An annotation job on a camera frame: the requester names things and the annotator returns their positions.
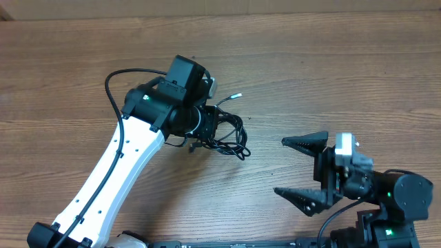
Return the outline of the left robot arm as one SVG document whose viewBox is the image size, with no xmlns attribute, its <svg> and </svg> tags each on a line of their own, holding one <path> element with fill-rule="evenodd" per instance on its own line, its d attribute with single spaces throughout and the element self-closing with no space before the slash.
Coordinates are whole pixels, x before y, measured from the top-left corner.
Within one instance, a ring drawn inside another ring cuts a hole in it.
<svg viewBox="0 0 441 248">
<path fill-rule="evenodd" d="M 175 56 L 167 72 L 131 89 L 115 107 L 115 133 L 72 202 L 52 224 L 35 223 L 29 247 L 104 247 L 136 179 L 170 135 L 214 135 L 214 109 L 205 105 L 216 84 L 197 62 Z"/>
</svg>

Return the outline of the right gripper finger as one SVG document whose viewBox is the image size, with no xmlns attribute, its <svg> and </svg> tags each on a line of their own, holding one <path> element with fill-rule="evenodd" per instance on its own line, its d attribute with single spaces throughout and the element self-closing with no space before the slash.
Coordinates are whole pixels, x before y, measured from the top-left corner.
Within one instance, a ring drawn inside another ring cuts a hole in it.
<svg viewBox="0 0 441 248">
<path fill-rule="evenodd" d="M 303 136 L 284 137 L 281 143 L 308 156 L 317 157 L 327 147 L 328 135 L 328 132 L 321 131 Z"/>
<path fill-rule="evenodd" d="M 333 206 L 332 198 L 328 199 L 327 190 L 275 187 L 274 192 L 288 200 L 308 217 Z"/>
</svg>

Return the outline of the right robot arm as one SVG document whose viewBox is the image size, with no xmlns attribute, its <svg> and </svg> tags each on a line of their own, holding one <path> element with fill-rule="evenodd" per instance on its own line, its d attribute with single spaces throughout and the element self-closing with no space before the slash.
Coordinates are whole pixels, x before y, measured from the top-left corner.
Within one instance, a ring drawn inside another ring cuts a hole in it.
<svg viewBox="0 0 441 248">
<path fill-rule="evenodd" d="M 309 217 L 343 198 L 352 201 L 328 217 L 315 238 L 297 238 L 295 247 L 418 247 L 414 223 L 429 217 L 433 183 L 407 170 L 375 171 L 373 159 L 357 151 L 352 133 L 338 133 L 333 147 L 327 141 L 327 132 L 282 139 L 284 146 L 314 158 L 314 180 L 320 189 L 276 187 L 276 194 Z M 332 220 L 361 203 L 376 209 L 358 211 L 355 226 L 323 235 Z"/>
</svg>

